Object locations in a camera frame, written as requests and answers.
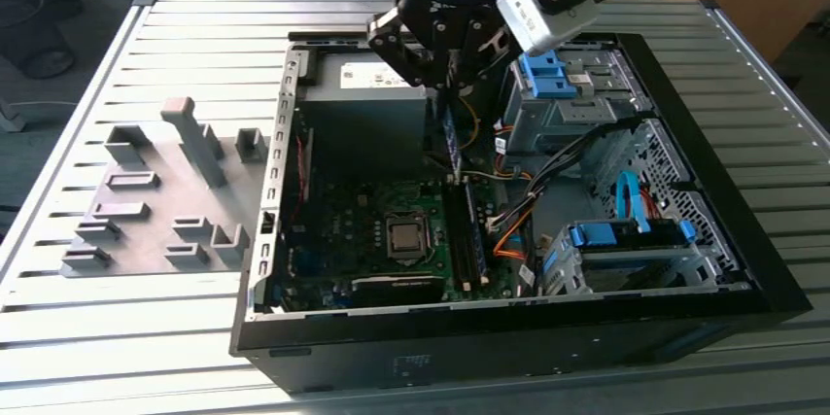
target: power supply label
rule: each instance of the power supply label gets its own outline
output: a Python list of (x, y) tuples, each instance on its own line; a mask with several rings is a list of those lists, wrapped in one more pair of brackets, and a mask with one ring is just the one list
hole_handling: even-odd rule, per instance
[(409, 87), (384, 62), (346, 62), (340, 67), (340, 88)]

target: wire bundle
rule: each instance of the wire bundle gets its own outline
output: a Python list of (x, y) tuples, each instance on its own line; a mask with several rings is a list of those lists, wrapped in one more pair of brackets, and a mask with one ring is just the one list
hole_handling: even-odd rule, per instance
[(547, 159), (547, 162), (544, 162), (544, 165), (536, 172), (535, 176), (529, 178), (528, 186), (525, 187), (524, 191), (524, 196), (519, 203), (488, 221), (488, 227), (497, 228), (504, 225), (511, 219), (516, 218), (516, 220), (509, 224), (509, 227), (507, 227), (505, 233), (501, 235), (497, 243), (495, 244), (495, 247), (492, 248), (492, 253), (495, 255), (505, 256), (504, 252), (501, 251), (501, 247), (504, 246), (509, 235), (527, 220), (529, 212), (532, 211), (532, 206), (535, 205), (535, 201), (541, 196), (549, 179), (577, 163), (584, 150), (589, 147), (591, 143), (596, 139), (613, 131), (633, 128), (639, 123), (640, 118), (627, 118), (620, 119), (613, 123), (605, 123), (593, 127), (568, 145), (565, 145), (565, 147), (559, 150), (549, 157), (549, 159)]

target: sticker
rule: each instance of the sticker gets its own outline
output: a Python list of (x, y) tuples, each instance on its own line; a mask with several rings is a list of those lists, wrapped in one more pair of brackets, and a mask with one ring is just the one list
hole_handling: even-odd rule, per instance
[(571, 82), (572, 84), (585, 84), (589, 85), (591, 84), (591, 77), (587, 75), (587, 73), (581, 73), (579, 75), (568, 75), (568, 82)]
[(519, 268), (519, 276), (521, 276), (521, 279), (524, 279), (528, 286), (532, 287), (532, 282), (535, 282), (535, 274), (532, 274), (532, 271), (524, 265)]
[(495, 138), (495, 151), (500, 155), (507, 154), (507, 140), (504, 138)]
[(340, 88), (411, 87), (384, 62), (346, 62), (340, 67)]

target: metal table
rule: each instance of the metal table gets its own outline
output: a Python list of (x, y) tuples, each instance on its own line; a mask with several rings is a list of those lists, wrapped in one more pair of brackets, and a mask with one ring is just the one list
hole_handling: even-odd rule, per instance
[(0, 408), (827, 413), (830, 140), (721, 13), (696, 2), (609, 2), (595, 29), (645, 36), (807, 290), (815, 310), (783, 326), (663, 366), (290, 400), (226, 353), (237, 273), (56, 275), (109, 160), (100, 142), (113, 123), (156, 121), (161, 100), (190, 95), (201, 102), (197, 119), (217, 133), (266, 129), (288, 32), (353, 27), (387, 7), (385, 0), (132, 7), (0, 249)]

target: yellow cable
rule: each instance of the yellow cable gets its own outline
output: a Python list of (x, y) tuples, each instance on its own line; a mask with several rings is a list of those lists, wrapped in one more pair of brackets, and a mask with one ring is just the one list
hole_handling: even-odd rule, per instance
[(464, 99), (461, 96), (457, 96), (457, 98), (460, 99), (461, 103), (464, 104), (464, 107), (467, 107), (467, 110), (469, 111), (469, 115), (472, 116), (472, 124), (473, 124), (472, 135), (469, 135), (469, 141), (467, 141), (467, 143), (464, 143), (461, 146), (457, 147), (459, 150), (463, 150), (469, 145), (472, 145), (473, 141), (476, 141), (476, 138), (479, 137), (479, 116), (476, 115), (476, 111), (473, 110), (472, 106), (467, 102), (467, 99)]

